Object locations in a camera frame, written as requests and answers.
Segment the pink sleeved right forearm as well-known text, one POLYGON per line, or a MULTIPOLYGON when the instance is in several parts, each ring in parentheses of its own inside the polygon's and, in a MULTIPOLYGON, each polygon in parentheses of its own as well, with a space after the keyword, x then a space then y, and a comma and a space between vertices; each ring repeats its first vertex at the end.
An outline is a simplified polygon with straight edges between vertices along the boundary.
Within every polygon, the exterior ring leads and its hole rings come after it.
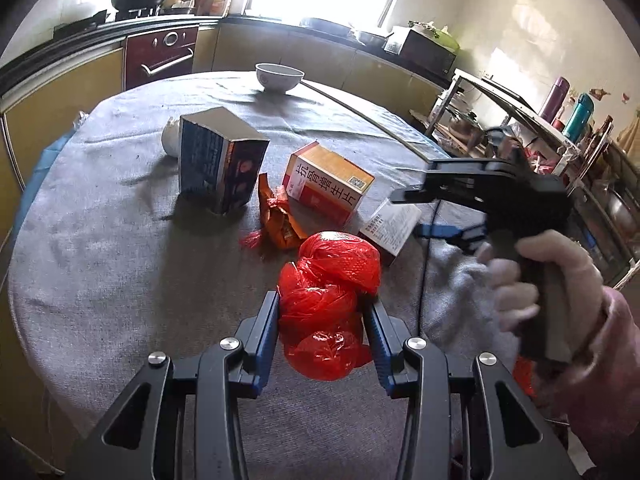
POLYGON ((586 479, 639 477, 639 327, 609 287, 596 329, 559 373, 536 369, 536 393, 564 414, 594 466, 586 479))

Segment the right hand in pale glove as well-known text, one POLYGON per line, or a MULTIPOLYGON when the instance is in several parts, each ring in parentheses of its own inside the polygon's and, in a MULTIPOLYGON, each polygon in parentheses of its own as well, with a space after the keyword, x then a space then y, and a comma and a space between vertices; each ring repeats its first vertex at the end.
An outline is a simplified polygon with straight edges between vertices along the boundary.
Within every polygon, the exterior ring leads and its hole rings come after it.
POLYGON ((560 312, 564 323, 555 326, 560 346, 567 352, 565 364, 575 361, 587 348, 596 331, 604 306, 600 271, 582 246, 555 230, 524 237, 515 243, 523 260, 540 263, 545 269, 556 266, 562 273, 558 289, 537 285, 526 278, 521 263, 498 256, 494 246, 485 244, 477 261, 487 266, 489 287, 500 330, 523 335, 523 326, 542 314, 560 312))

